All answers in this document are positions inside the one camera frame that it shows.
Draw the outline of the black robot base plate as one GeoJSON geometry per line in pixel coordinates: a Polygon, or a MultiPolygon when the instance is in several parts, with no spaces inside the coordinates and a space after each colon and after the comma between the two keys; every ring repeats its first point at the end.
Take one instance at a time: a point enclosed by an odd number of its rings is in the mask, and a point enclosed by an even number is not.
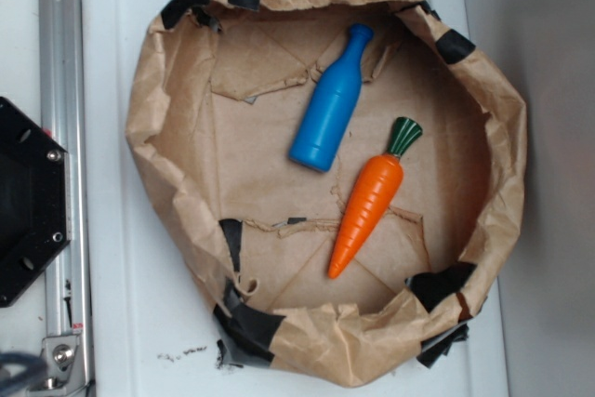
{"type": "Polygon", "coordinates": [[[67,152],[1,98],[1,306],[12,306],[70,242],[67,152]]]}

